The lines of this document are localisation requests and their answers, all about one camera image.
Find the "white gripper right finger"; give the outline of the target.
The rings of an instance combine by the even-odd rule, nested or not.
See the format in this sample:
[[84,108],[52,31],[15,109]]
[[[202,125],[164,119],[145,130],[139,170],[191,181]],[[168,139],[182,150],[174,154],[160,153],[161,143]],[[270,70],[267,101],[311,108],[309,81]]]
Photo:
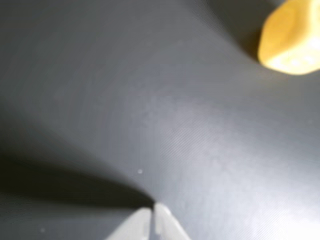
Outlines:
[[155,232],[162,240],[191,240],[180,222],[162,203],[154,204]]

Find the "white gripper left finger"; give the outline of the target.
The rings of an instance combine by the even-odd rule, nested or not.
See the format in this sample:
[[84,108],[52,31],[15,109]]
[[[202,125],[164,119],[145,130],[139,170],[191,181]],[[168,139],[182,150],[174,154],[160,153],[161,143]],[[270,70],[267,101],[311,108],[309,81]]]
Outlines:
[[148,240],[150,237],[152,210],[142,207],[127,217],[106,239]]

